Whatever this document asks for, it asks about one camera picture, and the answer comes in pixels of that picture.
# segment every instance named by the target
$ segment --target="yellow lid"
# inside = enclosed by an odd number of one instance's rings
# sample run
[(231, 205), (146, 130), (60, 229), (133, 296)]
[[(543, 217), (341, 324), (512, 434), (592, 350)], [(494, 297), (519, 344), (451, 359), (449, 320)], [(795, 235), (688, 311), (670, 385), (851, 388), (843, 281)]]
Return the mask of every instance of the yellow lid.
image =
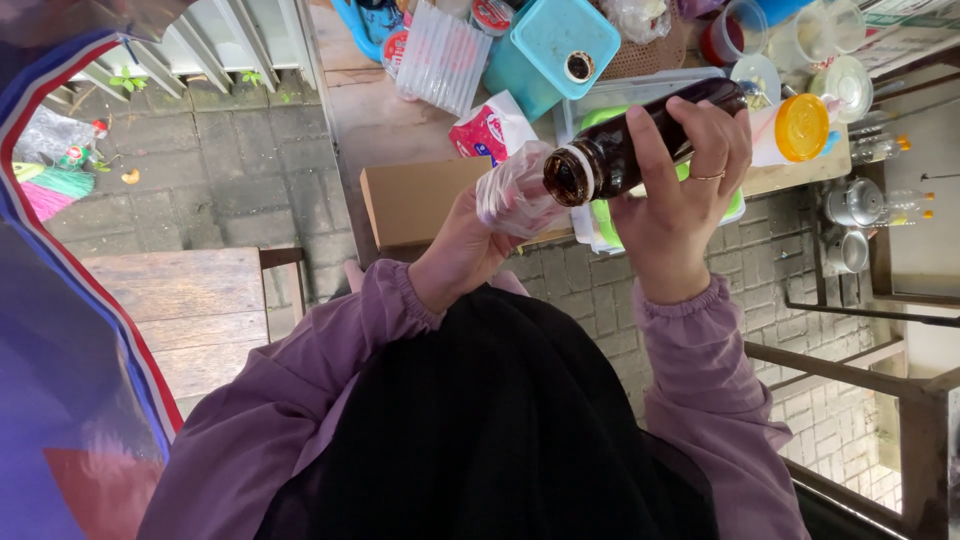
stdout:
[(800, 94), (780, 104), (774, 136), (777, 147), (788, 160), (806, 161), (819, 156), (829, 132), (827, 106), (819, 97)]

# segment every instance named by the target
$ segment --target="hand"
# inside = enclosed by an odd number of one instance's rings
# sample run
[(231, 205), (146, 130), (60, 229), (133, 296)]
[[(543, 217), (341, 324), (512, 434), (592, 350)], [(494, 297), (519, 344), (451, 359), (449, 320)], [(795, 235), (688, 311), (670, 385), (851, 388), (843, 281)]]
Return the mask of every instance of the hand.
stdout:
[(493, 233), (477, 217), (475, 186), (457, 195), (437, 238), (410, 265), (410, 283), (427, 309), (443, 313), (488, 280), (521, 238)]
[[(695, 150), (690, 178), (677, 181), (673, 160), (650, 114), (632, 106), (627, 126), (647, 197), (621, 195), (610, 200), (610, 212), (647, 300), (671, 306), (695, 298), (709, 286), (704, 251), (743, 183), (753, 145), (745, 110), (734, 118), (708, 101), (694, 105), (679, 97), (667, 101), (666, 109), (684, 127)], [(726, 173), (723, 179), (698, 180), (721, 173)]]

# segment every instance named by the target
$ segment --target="black headscarf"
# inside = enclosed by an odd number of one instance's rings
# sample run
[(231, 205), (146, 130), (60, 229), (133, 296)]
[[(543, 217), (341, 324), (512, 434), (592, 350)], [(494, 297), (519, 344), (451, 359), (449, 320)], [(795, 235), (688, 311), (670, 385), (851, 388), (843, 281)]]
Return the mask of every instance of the black headscarf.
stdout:
[(364, 366), (257, 540), (718, 537), (709, 484), (637, 427), (607, 359), (544, 302), (481, 287)]

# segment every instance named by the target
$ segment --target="teal plastic container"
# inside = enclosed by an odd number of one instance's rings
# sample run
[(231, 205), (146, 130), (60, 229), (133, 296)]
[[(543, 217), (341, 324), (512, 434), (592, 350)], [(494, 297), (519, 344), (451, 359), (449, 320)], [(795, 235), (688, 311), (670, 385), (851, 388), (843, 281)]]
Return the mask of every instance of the teal plastic container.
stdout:
[[(493, 52), (483, 84), (490, 94), (510, 90), (533, 122), (564, 97), (584, 97), (619, 48), (620, 34), (588, 0), (528, 2)], [(593, 63), (582, 82), (567, 74), (576, 52)]]

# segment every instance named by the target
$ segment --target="wooden bench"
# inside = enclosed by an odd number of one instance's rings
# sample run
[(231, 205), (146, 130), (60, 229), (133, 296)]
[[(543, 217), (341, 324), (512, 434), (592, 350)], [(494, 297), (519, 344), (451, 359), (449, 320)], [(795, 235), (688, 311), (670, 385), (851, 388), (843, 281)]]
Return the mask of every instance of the wooden bench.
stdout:
[(302, 248), (228, 248), (81, 263), (143, 335), (174, 399), (192, 408), (240, 372), (247, 353), (271, 341), (263, 270), (287, 265), (294, 320), (304, 314)]

